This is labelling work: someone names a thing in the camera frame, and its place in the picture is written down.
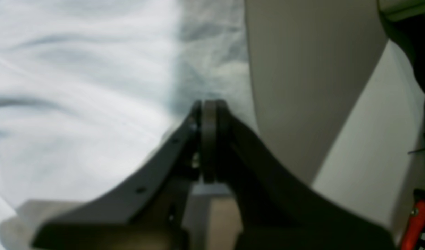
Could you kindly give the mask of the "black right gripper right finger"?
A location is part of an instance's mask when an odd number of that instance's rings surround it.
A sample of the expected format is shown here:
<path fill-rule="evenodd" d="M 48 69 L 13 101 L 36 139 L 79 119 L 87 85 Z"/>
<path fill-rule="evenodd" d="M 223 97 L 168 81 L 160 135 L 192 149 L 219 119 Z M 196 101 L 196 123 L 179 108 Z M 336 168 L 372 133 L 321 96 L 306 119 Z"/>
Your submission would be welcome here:
<path fill-rule="evenodd" d="M 390 233 L 303 184 L 225 101 L 202 107 L 202 174 L 226 183 L 244 230 L 237 250 L 394 250 Z"/>

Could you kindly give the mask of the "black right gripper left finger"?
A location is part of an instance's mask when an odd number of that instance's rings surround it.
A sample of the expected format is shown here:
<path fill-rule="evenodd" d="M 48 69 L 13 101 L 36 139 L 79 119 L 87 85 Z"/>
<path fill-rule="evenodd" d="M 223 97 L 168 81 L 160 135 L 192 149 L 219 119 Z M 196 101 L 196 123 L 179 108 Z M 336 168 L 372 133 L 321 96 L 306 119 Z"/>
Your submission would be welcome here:
<path fill-rule="evenodd" d="M 182 228 L 197 149 L 201 103 L 137 172 L 103 196 L 47 220 L 32 240 L 41 250 L 188 250 Z"/>

